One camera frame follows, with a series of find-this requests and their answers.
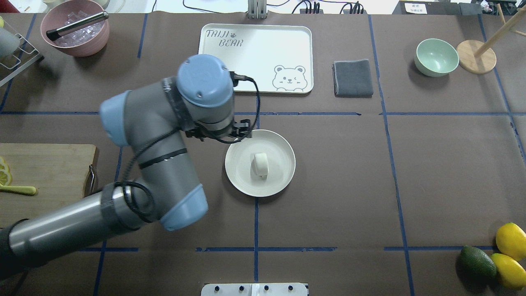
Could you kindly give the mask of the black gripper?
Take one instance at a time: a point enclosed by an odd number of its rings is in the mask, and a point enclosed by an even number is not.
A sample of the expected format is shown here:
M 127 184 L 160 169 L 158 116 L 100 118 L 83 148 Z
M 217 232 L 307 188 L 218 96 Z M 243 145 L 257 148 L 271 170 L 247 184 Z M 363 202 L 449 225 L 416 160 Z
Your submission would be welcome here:
M 247 137 L 251 137 L 251 120 L 244 119 L 239 123 L 230 120 L 227 123 L 208 124 L 200 121 L 195 122 L 195 127 L 185 131 L 186 137 L 195 137 L 201 141 L 205 138 L 216 140 L 220 143 L 239 143 Z

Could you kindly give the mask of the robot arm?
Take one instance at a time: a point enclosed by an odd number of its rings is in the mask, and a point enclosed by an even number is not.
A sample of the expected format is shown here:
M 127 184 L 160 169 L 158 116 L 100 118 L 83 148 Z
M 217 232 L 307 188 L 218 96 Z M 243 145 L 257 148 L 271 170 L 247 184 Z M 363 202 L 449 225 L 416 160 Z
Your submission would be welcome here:
M 133 157 L 121 180 L 80 201 L 1 230 L 1 279 L 158 221 L 173 231 L 208 210 L 202 183 L 182 139 L 235 144 L 255 124 L 234 120 L 234 87 L 255 79 L 230 71 L 218 58 L 198 54 L 177 74 L 105 100 L 99 108 L 108 137 Z

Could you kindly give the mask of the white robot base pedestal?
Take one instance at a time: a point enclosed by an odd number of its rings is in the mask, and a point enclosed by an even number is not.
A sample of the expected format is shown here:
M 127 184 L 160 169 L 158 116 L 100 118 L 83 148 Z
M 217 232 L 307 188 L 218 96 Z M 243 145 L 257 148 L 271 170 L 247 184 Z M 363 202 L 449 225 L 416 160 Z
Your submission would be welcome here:
M 308 284 L 299 282 L 273 283 L 211 283 L 201 289 L 201 296 L 308 296 Z

